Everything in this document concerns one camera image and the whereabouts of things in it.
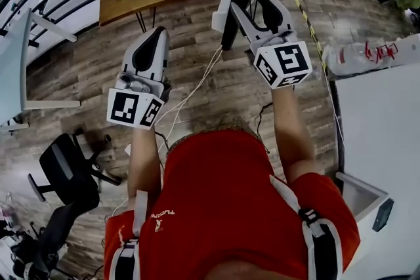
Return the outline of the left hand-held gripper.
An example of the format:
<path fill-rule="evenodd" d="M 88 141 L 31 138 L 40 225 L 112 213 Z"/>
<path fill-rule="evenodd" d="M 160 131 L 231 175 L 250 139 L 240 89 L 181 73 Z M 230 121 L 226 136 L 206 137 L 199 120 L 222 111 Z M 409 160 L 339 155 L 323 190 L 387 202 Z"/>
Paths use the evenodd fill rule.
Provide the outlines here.
<path fill-rule="evenodd" d="M 122 70 L 108 93 L 107 121 L 151 129 L 169 99 L 171 84 L 162 81 L 169 55 L 169 34 L 158 26 L 141 35 L 125 51 Z M 131 73 L 153 73 L 153 79 Z"/>

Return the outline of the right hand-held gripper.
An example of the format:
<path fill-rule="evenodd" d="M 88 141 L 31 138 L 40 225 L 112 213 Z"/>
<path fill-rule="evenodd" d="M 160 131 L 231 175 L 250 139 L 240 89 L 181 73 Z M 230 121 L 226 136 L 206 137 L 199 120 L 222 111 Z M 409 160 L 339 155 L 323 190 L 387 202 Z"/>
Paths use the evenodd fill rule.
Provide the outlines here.
<path fill-rule="evenodd" d="M 252 65 L 271 89 L 303 82 L 312 73 L 312 64 L 306 43 L 293 31 L 290 12 L 279 0 L 261 0 L 261 8 L 264 28 L 246 10 L 230 4 L 237 25 L 251 43 Z"/>

